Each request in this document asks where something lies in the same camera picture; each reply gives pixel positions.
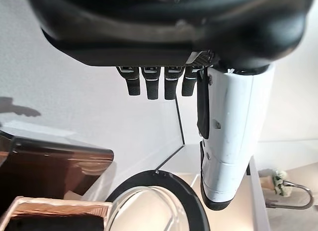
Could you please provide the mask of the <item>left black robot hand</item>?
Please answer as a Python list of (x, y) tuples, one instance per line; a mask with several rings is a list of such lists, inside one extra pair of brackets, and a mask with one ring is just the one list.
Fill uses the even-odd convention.
[(130, 95), (167, 100), (197, 90), (201, 195), (223, 210), (242, 181), (264, 121), (273, 63), (295, 50), (314, 0), (28, 0), (56, 49), (115, 67)]

